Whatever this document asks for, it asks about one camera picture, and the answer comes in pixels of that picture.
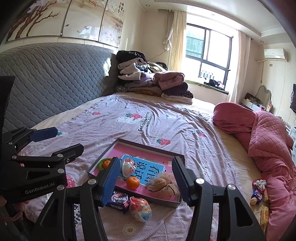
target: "bedspread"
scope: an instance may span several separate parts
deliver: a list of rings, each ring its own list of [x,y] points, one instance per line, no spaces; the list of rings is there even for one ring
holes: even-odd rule
[[[289,150],[293,140],[278,117],[234,103],[218,104],[213,122],[238,138],[266,180],[271,210],[266,238],[278,241],[296,214],[296,167]]]
[[[111,95],[81,114],[64,122],[58,136],[31,143],[21,155],[50,156],[53,152],[81,143],[84,153],[66,165],[68,187],[82,185],[87,170],[97,157],[117,138],[173,151],[185,156],[186,168],[211,184],[235,184],[243,193],[232,160],[206,113],[186,105],[143,100],[129,96]],[[36,221],[49,195],[34,200],[26,206],[26,216]],[[178,208],[162,207],[150,203],[152,218],[137,222],[130,213],[109,207],[99,212],[108,239],[111,240],[185,240],[193,209],[182,202]],[[75,206],[77,238],[83,240],[80,207]],[[214,205],[212,240],[216,240],[218,206]]]

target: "gray quilted headboard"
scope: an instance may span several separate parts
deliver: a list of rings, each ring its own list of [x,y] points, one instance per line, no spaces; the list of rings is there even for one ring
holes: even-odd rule
[[[112,94],[118,81],[118,63],[112,52],[76,43],[38,43],[0,53],[0,76],[16,76],[3,131],[31,128]]]

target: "window frame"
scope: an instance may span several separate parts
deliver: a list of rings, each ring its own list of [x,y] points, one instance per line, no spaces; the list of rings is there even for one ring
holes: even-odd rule
[[[200,61],[200,69],[199,69],[199,72],[198,72],[198,76],[200,75],[202,63],[205,63],[205,64],[211,65],[213,67],[216,67],[216,68],[219,68],[219,69],[224,70],[225,71],[225,75],[224,75],[223,85],[225,86],[226,85],[226,81],[227,81],[227,77],[228,77],[228,72],[230,71],[229,66],[230,66],[230,58],[231,58],[231,48],[232,48],[232,39],[233,39],[233,36],[232,37],[229,37],[226,34],[223,34],[223,33],[220,33],[218,31],[215,31],[215,30],[212,30],[212,29],[209,29],[209,28],[206,28],[206,27],[202,27],[202,26],[199,26],[199,25],[196,25],[196,24],[192,24],[192,23],[186,23],[186,25],[189,25],[189,26],[192,26],[192,27],[197,27],[197,28],[202,28],[202,29],[205,30],[204,44],[203,44],[203,47],[202,47],[202,56],[201,56],[201,58],[198,58],[198,57],[195,57],[195,56],[191,56],[191,55],[187,55],[187,54],[186,54],[186,58],[191,58],[191,59]],[[208,40],[208,46],[207,46],[208,49],[207,49],[206,59],[203,59],[204,58],[204,53],[205,53],[205,40],[206,40],[207,30],[209,30],[209,32],[210,32],[210,34],[209,34],[209,40]],[[225,35],[226,37],[229,38],[228,60],[227,60],[227,66],[226,66],[226,68],[223,67],[223,66],[220,66],[218,64],[212,63],[212,62],[210,62],[210,61],[207,60],[208,59],[208,55],[209,55],[209,49],[210,49],[211,31],[215,31],[217,33],[223,34],[223,35]]]

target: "curtain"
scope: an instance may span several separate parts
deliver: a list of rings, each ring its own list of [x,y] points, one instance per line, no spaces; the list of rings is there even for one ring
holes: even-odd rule
[[[170,51],[172,43],[170,41],[173,34],[173,24],[174,24],[174,12],[168,10],[167,15],[167,34],[165,36],[165,41],[163,41],[163,46],[165,51]]]
[[[168,69],[181,71],[183,57],[183,42],[186,31],[186,12],[174,11],[172,47],[168,61]]]
[[[237,75],[234,83],[233,91],[229,92],[228,101],[239,103],[241,99],[244,81],[247,73],[247,65],[249,62],[251,37],[241,31],[237,31],[238,35],[238,65]]]

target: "television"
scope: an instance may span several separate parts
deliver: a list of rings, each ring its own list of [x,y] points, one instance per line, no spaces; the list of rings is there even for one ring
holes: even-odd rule
[[[296,84],[293,84],[290,108],[296,113]]]

